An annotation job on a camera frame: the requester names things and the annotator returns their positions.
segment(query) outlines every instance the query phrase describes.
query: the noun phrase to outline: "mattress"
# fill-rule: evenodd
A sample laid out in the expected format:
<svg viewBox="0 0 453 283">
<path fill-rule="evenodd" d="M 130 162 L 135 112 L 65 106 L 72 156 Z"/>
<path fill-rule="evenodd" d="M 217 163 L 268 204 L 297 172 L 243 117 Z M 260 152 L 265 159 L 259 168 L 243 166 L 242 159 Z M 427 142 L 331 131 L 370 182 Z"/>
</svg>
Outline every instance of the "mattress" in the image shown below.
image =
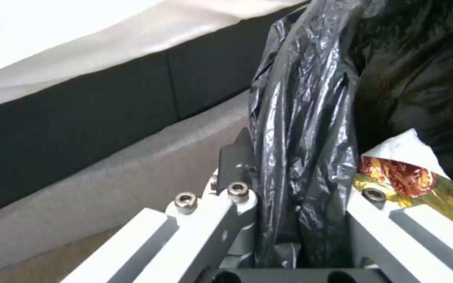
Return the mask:
<svg viewBox="0 0 453 283">
<path fill-rule="evenodd" d="M 0 0 L 0 104 L 302 0 Z"/>
</svg>

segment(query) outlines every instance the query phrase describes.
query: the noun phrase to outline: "floor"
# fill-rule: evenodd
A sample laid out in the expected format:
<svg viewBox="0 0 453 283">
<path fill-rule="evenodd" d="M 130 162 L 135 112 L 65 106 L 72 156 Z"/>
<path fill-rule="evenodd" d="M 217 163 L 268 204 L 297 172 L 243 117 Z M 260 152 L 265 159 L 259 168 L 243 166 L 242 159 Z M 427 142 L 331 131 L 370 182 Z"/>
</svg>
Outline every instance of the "floor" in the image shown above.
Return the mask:
<svg viewBox="0 0 453 283">
<path fill-rule="evenodd" d="M 104 231 L 1 269 L 0 283 L 59 282 L 116 231 Z"/>
</svg>

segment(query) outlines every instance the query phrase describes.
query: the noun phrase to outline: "dark gray panel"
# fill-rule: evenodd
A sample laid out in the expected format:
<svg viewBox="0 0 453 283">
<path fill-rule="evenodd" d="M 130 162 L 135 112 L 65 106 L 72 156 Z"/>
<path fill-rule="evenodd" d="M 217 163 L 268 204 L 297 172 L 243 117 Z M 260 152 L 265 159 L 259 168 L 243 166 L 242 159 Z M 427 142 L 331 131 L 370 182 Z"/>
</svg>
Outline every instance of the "dark gray panel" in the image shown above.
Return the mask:
<svg viewBox="0 0 453 283">
<path fill-rule="evenodd" d="M 0 105 L 0 208 L 176 122 L 165 54 Z"/>
<path fill-rule="evenodd" d="M 197 114 L 247 89 L 270 26 L 296 8 L 241 21 L 168 50 L 179 117 Z"/>
</svg>

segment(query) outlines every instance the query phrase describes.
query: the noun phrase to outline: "hole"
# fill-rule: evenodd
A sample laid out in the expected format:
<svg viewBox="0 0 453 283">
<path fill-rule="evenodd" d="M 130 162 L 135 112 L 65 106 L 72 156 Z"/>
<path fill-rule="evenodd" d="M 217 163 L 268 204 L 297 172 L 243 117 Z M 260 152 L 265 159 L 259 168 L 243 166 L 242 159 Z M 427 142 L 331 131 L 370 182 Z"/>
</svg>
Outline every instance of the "hole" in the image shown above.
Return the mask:
<svg viewBox="0 0 453 283">
<path fill-rule="evenodd" d="M 242 283 L 242 281 L 237 274 L 224 271 L 216 274 L 211 283 Z"/>
<path fill-rule="evenodd" d="M 328 275 L 328 283 L 357 283 L 357 281 L 345 272 L 331 272 Z"/>
<path fill-rule="evenodd" d="M 370 201 L 385 201 L 384 193 L 374 188 L 366 188 L 362 194 L 363 197 L 366 197 Z"/>
<path fill-rule="evenodd" d="M 232 189 L 234 189 L 236 191 L 240 191 L 240 190 L 244 189 L 244 186 L 241 184 L 235 184 L 232 186 Z"/>
<path fill-rule="evenodd" d="M 179 201 L 181 202 L 190 202 L 192 197 L 190 195 L 182 195 L 179 197 Z"/>
<path fill-rule="evenodd" d="M 368 191 L 368 194 L 371 195 L 372 197 L 375 197 L 375 198 L 381 198 L 382 197 L 381 193 L 379 193 L 378 191 L 374 191 L 374 190 Z"/>
</svg>

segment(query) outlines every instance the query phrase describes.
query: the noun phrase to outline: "black garbage bag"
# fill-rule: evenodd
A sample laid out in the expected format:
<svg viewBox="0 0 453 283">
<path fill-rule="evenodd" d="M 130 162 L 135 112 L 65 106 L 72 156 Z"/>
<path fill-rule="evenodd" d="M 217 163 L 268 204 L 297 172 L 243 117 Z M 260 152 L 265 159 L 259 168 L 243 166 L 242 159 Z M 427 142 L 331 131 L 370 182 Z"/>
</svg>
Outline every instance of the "black garbage bag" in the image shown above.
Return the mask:
<svg viewBox="0 0 453 283">
<path fill-rule="evenodd" d="M 296 268 L 300 252 L 310 266 L 349 265 L 345 209 L 356 172 L 358 77 L 346 54 L 360 4 L 314 0 L 269 33 L 250 89 L 257 267 Z"/>
<path fill-rule="evenodd" d="M 312 0 L 274 23 L 250 89 L 257 267 L 350 266 L 358 148 L 411 127 L 453 177 L 453 0 Z"/>
</svg>

